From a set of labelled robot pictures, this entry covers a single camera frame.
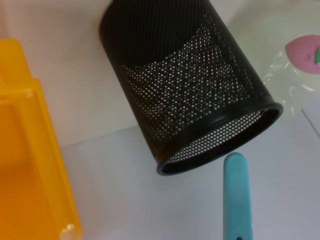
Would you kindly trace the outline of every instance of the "yellow plastic container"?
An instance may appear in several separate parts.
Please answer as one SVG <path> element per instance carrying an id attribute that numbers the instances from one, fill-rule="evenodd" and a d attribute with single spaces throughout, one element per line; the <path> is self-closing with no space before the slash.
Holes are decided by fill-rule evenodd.
<path id="1" fill-rule="evenodd" d="M 0 40 L 0 240 L 80 240 L 64 162 L 21 45 Z"/>

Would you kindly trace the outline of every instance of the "light blue handle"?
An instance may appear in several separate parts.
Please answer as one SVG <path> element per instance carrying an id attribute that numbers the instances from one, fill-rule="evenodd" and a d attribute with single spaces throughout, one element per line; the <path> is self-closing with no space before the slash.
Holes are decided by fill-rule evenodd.
<path id="1" fill-rule="evenodd" d="M 248 163 L 240 153 L 228 155 L 223 165 L 223 239 L 254 239 Z"/>

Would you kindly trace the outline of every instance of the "black mesh pen holder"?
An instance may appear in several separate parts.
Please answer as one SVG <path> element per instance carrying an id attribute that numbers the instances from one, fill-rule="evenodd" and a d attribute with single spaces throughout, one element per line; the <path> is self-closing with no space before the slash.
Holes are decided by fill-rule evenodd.
<path id="1" fill-rule="evenodd" d="M 100 37 L 161 175 L 233 151 L 283 111 L 208 0 L 114 0 Z"/>

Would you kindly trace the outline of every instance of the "black rim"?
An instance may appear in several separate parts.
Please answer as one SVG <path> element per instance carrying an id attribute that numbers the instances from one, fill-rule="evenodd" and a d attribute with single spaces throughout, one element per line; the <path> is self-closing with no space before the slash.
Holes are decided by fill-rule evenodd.
<path id="1" fill-rule="evenodd" d="M 209 132 L 218 129 L 233 120 L 258 111 L 266 112 L 257 122 L 230 140 L 192 158 L 167 164 L 170 157 Z M 245 100 L 224 108 L 221 111 L 216 111 L 206 118 L 190 125 L 184 131 L 172 138 L 161 149 L 160 153 L 155 157 L 158 162 L 157 172 L 162 176 L 175 175 L 212 162 L 261 134 L 281 116 L 282 112 L 282 105 L 274 102 L 271 97 L 265 97 L 263 100 Z"/>

